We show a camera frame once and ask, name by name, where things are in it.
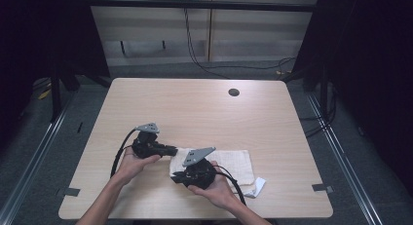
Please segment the person's right hand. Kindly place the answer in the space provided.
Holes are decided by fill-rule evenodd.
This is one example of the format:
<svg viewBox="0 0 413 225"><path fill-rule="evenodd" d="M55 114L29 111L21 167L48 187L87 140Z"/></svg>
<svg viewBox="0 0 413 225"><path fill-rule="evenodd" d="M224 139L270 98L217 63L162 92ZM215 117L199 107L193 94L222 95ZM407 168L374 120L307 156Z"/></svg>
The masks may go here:
<svg viewBox="0 0 413 225"><path fill-rule="evenodd" d="M216 161L211 161L214 168L220 173ZM188 189L195 195L205 197L213 205L230 211L233 207L240 203L237 197L233 194L225 176L217 174L214 181L206 188L202 189L195 185L189 185Z"/></svg>

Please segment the person's left hand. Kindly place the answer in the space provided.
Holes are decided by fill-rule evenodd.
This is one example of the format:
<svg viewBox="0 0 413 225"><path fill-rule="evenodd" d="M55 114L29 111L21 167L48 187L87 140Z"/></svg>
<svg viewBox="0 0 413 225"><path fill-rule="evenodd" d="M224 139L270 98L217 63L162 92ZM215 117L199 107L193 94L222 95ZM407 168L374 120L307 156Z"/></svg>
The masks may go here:
<svg viewBox="0 0 413 225"><path fill-rule="evenodd" d="M154 164L161 159L159 155L153 155L144 159L137 157L130 147L127 147L122 162L114 177L122 184L128 184L148 165Z"/></svg>

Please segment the grey tape piece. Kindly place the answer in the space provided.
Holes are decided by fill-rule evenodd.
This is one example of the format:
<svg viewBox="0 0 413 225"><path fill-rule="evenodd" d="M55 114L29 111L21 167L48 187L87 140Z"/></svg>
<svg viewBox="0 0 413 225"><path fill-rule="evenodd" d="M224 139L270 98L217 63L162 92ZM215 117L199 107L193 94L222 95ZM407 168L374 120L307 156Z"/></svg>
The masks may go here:
<svg viewBox="0 0 413 225"><path fill-rule="evenodd" d="M327 194L334 192L334 188L332 186L325 186L323 183L313 184L312 188L315 192L325 191Z"/></svg>
<svg viewBox="0 0 413 225"><path fill-rule="evenodd" d="M70 196L70 197L77 197L80 193L79 189L76 188L61 188L58 189L56 194L60 197Z"/></svg>

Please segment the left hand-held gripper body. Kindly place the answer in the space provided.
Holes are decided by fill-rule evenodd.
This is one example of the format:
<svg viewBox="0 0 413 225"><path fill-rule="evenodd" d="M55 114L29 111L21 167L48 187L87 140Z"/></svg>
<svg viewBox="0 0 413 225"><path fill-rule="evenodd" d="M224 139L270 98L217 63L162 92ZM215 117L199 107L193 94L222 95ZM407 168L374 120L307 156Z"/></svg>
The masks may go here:
<svg viewBox="0 0 413 225"><path fill-rule="evenodd" d="M139 134L131 148L137 157L145 159L153 155L166 155L165 148L156 141L160 130L155 123L137 126L135 130L139 131Z"/></svg>

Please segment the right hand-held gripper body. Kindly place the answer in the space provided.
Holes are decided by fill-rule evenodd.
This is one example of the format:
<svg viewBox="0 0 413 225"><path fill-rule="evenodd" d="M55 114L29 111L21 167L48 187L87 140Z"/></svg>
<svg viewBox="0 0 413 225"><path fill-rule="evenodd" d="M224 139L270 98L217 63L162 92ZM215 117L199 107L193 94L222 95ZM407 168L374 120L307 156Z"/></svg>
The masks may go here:
<svg viewBox="0 0 413 225"><path fill-rule="evenodd" d="M213 181L216 175L214 166L206 159L215 147L190 150L186 156L183 174L183 184L188 187L194 185L206 189Z"/></svg>

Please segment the metal floor rail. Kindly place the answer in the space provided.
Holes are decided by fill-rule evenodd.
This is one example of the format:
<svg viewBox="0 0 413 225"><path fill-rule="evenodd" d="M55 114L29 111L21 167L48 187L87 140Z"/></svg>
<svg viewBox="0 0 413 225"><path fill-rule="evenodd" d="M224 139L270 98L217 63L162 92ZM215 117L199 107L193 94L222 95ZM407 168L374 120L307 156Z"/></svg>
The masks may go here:
<svg viewBox="0 0 413 225"><path fill-rule="evenodd" d="M325 136L367 223L369 225L384 225L376 206L373 204L367 191L359 180L355 169L347 157L347 154L343 149L334 129L322 118L321 108L317 97L314 94L308 94L307 98L309 99L313 112L317 117L320 130Z"/></svg>
<svg viewBox="0 0 413 225"><path fill-rule="evenodd" d="M67 109L72 103L75 93L69 93L67 100L58 109L56 114L53 114L51 121L48 123L47 129L40 136L38 142L32 143L36 149L33 151L27 164L24 163L23 158L17 157L16 164L24 166L24 171L18 175L18 181L13 190L9 194L7 200L0 208L0 225L12 225L19 208L30 189L36 173L41 167L52 143L63 123Z"/></svg>

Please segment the black curtain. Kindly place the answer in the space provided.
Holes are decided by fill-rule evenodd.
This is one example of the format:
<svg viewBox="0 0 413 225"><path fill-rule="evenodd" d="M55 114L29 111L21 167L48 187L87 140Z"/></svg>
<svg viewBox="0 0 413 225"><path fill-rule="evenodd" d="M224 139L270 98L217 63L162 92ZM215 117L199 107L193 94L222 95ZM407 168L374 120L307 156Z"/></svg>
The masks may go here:
<svg viewBox="0 0 413 225"><path fill-rule="evenodd" d="M413 197L413 0L318 0L293 70L328 79Z"/></svg>
<svg viewBox="0 0 413 225"><path fill-rule="evenodd" d="M87 0L0 0L0 149L41 78L70 91L110 75Z"/></svg>

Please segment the white cloth towel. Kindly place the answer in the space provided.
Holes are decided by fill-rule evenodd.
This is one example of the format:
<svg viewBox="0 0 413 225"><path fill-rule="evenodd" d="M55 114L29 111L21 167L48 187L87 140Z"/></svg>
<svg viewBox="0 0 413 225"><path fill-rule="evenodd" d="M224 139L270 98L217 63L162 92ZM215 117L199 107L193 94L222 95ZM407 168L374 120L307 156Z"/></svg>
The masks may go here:
<svg viewBox="0 0 413 225"><path fill-rule="evenodd" d="M177 154L170 158L169 176L173 177L176 172L188 169L188 160L190 164L198 160L200 153L194 152L197 152L197 149L179 148ZM226 174L237 180L241 191L246 197L256 198L259 195L266 180L254 175L247 150L211 151L210 147L208 147L203 153L206 160L216 161Z"/></svg>

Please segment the black metal stand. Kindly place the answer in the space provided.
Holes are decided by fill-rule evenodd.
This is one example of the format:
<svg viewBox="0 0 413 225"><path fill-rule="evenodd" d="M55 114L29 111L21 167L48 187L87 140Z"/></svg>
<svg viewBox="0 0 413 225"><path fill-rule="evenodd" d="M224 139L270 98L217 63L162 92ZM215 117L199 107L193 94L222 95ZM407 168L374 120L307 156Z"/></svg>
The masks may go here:
<svg viewBox="0 0 413 225"><path fill-rule="evenodd" d="M59 80L59 75L58 75L58 68L55 65L52 67L51 91L52 91L52 104L53 104L53 113L52 113L51 122L53 123L61 112L60 80Z"/></svg>

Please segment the black horizontal frame bar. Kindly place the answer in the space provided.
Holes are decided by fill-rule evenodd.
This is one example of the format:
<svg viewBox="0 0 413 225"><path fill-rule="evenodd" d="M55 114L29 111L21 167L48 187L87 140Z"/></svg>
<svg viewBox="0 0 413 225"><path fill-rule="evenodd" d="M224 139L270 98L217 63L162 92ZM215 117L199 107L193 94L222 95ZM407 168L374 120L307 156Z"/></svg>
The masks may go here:
<svg viewBox="0 0 413 225"><path fill-rule="evenodd" d="M90 6L100 7L136 7L136 8L181 8L211 10L252 10L276 12L311 13L318 9L316 5L247 3L224 1L191 1L191 0L87 0Z"/></svg>

